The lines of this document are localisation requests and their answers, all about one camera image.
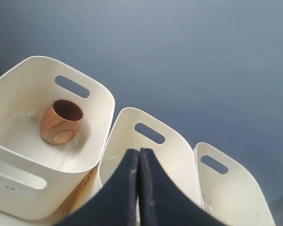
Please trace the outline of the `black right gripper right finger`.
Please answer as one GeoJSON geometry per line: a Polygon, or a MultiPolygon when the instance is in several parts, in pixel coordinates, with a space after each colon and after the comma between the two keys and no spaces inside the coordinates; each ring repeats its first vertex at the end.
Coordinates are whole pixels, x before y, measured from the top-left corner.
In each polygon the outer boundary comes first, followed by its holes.
{"type": "Polygon", "coordinates": [[[149,148],[140,149],[138,196],[141,226],[224,226],[191,201],[149,148]]]}

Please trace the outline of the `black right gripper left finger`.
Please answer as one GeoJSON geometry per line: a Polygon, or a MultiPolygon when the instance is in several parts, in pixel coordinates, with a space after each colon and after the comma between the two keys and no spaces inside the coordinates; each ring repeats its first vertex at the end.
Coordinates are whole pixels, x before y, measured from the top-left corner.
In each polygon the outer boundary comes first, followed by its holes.
{"type": "Polygon", "coordinates": [[[135,226],[139,151],[126,150],[105,185],[58,226],[135,226]]]}

